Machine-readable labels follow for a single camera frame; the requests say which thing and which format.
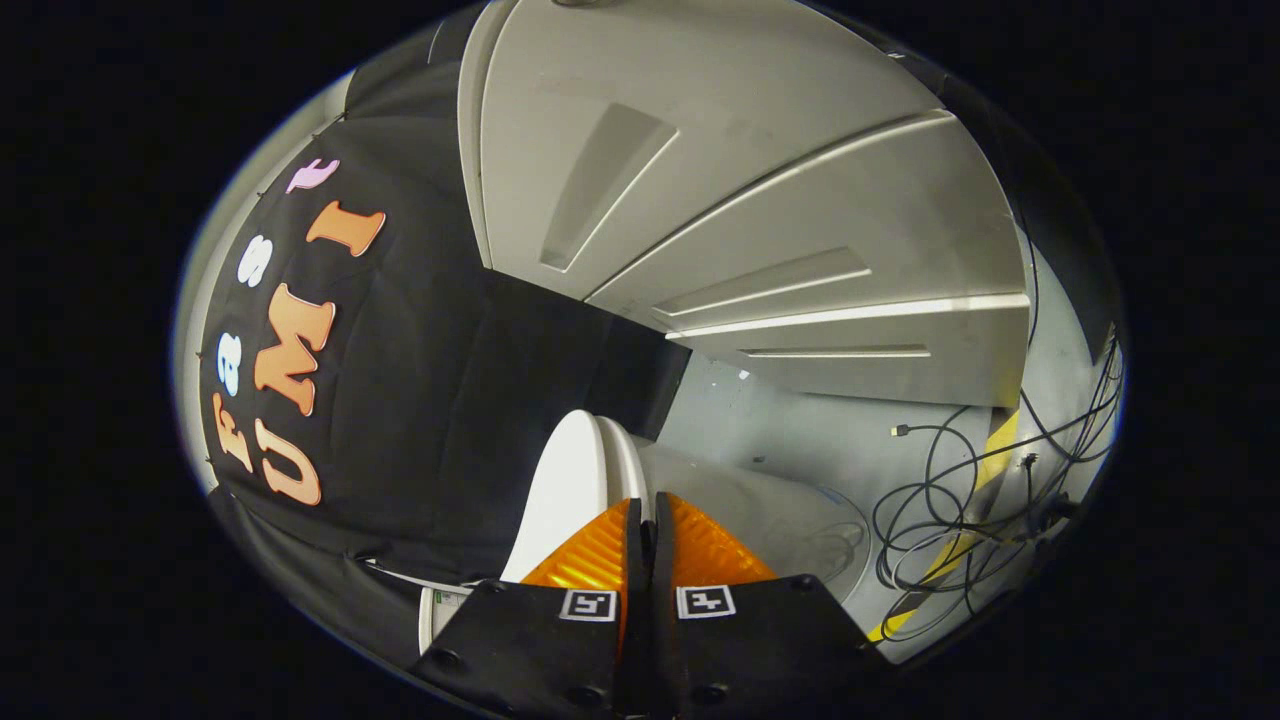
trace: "toilet lid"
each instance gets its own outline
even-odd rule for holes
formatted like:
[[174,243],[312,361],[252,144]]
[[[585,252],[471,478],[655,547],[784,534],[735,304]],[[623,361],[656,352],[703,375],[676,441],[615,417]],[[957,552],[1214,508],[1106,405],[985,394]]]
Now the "toilet lid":
[[595,418],[575,410],[552,430],[534,470],[516,544],[502,579],[518,583],[608,509],[604,441]]

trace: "plastic surface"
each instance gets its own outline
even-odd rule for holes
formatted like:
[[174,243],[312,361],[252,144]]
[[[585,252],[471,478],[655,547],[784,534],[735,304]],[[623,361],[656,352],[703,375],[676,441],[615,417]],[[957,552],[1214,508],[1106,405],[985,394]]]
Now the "plastic surface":
[[1015,407],[1027,361],[1023,293],[823,310],[671,333],[788,389]]
[[534,470],[520,532],[502,579],[521,582],[607,505],[604,443],[585,410],[566,415]]
[[[600,428],[600,439],[604,442],[604,469],[608,483],[608,503],[613,506],[627,497],[648,498],[645,487],[644,468],[640,465],[640,455],[636,452],[631,436],[611,418],[596,415],[596,424]],[[640,507],[641,519],[652,519],[652,512],[643,503]]]
[[964,126],[937,110],[753,186],[589,302],[681,331],[1024,288],[1005,193]]
[[940,106],[796,3],[520,3],[460,123],[480,127],[493,268],[585,299],[762,176]]

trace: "toilet seat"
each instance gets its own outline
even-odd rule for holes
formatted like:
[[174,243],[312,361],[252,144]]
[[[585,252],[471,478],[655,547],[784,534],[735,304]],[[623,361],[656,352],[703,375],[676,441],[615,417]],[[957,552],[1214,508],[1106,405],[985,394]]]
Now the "toilet seat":
[[[648,500],[631,436],[614,420],[573,410],[543,447],[502,579],[524,580],[573,533],[627,497]],[[645,505],[643,518],[649,516]]]

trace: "black fabric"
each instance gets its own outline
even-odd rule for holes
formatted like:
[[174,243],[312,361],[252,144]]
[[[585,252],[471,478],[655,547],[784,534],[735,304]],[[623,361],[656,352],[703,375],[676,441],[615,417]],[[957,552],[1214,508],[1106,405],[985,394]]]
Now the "black fabric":
[[214,488],[209,503],[253,566],[312,619],[397,667],[417,661],[419,585],[289,536],[257,518],[227,486]]
[[[457,70],[448,63],[389,73],[276,178],[216,282],[201,366],[210,446],[219,447],[211,407],[219,392],[246,432],[255,471],[220,452],[214,468],[256,514],[330,551],[379,548],[388,566],[442,582],[500,570],[541,447],[582,406],[612,323],[480,265],[458,159]],[[407,97],[412,114],[396,100]],[[317,187],[285,195],[293,172],[316,158],[340,165]],[[358,258],[333,241],[305,242],[334,200],[351,213],[387,213]],[[248,288],[236,272],[257,234],[274,252]],[[319,369],[306,375],[316,387],[311,416],[252,387],[253,357],[278,342],[268,305],[279,283],[308,302],[337,305],[328,343],[312,354]],[[218,378],[224,332],[243,347],[234,397]],[[311,460],[320,505],[266,487],[255,419]]]
[[614,318],[604,363],[582,407],[622,424],[634,436],[658,439],[680,389],[690,351],[654,331]]

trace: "pink letter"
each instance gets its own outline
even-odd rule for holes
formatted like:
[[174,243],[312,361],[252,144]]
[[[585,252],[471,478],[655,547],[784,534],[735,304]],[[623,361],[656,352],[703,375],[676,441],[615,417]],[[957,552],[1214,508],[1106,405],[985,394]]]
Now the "pink letter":
[[288,195],[293,192],[294,187],[301,187],[302,190],[310,190],[323,183],[324,181],[329,179],[329,176],[332,176],[334,170],[338,169],[339,161],[329,160],[328,165],[316,169],[316,165],[319,164],[320,164],[320,158],[316,158],[315,160],[311,160],[311,164],[307,165],[306,168],[298,168],[298,172],[293,173],[293,179],[289,181],[289,187],[284,190],[284,193]]

